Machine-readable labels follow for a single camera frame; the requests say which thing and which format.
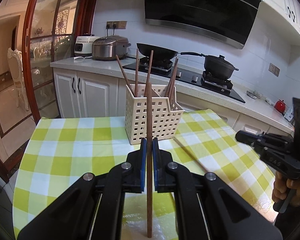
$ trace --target red kettle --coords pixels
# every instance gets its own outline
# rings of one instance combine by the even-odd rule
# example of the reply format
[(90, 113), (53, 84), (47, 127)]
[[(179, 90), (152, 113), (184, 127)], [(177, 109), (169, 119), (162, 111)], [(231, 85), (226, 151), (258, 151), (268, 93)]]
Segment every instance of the red kettle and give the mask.
[(275, 103), (274, 108), (277, 109), (280, 113), (284, 113), (286, 110), (286, 104), (283, 102), (283, 100), (279, 100), (278, 102)]

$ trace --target metal screw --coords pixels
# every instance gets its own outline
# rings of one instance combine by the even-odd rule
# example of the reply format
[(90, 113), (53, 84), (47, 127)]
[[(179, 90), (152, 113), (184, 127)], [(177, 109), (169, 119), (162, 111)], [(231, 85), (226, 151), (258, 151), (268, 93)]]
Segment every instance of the metal screw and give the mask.
[(178, 164), (175, 162), (168, 163), (168, 167), (172, 170), (176, 169), (178, 167)]
[(208, 173), (206, 174), (206, 178), (207, 178), (208, 180), (215, 180), (215, 179), (217, 178), (217, 176), (216, 176), (213, 172), (208, 172)]
[(131, 163), (127, 163), (127, 162), (122, 163), (121, 168), (123, 168), (124, 170), (128, 170), (131, 168)]
[(92, 180), (93, 179), (93, 174), (90, 172), (87, 172), (86, 174), (83, 175), (83, 179), (86, 181)]

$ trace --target green and white tablecloth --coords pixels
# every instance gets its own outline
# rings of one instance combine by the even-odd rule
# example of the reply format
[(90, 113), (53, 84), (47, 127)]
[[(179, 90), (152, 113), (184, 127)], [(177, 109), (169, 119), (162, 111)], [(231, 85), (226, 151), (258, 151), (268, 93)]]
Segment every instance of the green and white tablecloth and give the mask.
[[(269, 220), (274, 176), (235, 132), (211, 110), (184, 113), (176, 137), (209, 170)], [(86, 172), (108, 172), (126, 160), (131, 146), (124, 117), (41, 119), (28, 143), (19, 168), (13, 197), (15, 235)], [(190, 171), (202, 169), (173, 140), (159, 141), (173, 160)], [(171, 195), (153, 193), (153, 238), (177, 239)], [(127, 194), (122, 239), (146, 239), (146, 194)]]

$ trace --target white ornate chair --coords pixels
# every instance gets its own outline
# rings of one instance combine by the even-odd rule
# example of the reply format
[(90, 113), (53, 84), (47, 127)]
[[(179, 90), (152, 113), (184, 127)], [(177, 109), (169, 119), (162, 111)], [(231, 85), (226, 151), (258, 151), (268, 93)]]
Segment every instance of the white ornate chair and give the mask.
[(22, 55), (21, 51), (8, 49), (8, 64), (11, 72), (11, 76), (14, 83), (14, 89), (17, 92), (17, 107), (19, 107), (19, 97), (22, 94), (23, 100), (25, 102), (25, 109), (29, 110), (28, 98), (26, 94), (25, 83), (22, 74)]

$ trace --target gas stove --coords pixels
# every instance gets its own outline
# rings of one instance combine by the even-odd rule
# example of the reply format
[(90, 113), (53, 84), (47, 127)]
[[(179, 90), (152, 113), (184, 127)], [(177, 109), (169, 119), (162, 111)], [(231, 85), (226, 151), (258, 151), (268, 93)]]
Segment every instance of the gas stove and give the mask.
[[(143, 58), (140, 59), (139, 71), (147, 73), (148, 72), (148, 64), (147, 64), (148, 61), (146, 62), (146, 64), (144, 64), (142, 59)], [(130, 69), (130, 70), (136, 70), (136, 64), (133, 63), (130, 65), (126, 65), (123, 68)], [(173, 68), (174, 67), (172, 67), (172, 62), (171, 62), (170, 68), (168, 68), (167, 65), (160, 66), (160, 65), (154, 64), (154, 62), (153, 62), (152, 66), (151, 66), (151, 74), (169, 78), (172, 75)], [(216, 79), (216, 78), (212, 77), (210, 73), (206, 73), (205, 71), (203, 71), (202, 75), (200, 75), (193, 71), (178, 68), (177, 74), (176, 74), (176, 80), (179, 80), (181, 82), (185, 82), (188, 84), (192, 84), (197, 87), (205, 88), (207, 90), (214, 91), (221, 95), (235, 99), (239, 102), (245, 103), (245, 101), (238, 95), (238, 93), (233, 90), (233, 88), (232, 88), (233, 84), (231, 83), (231, 80)]]

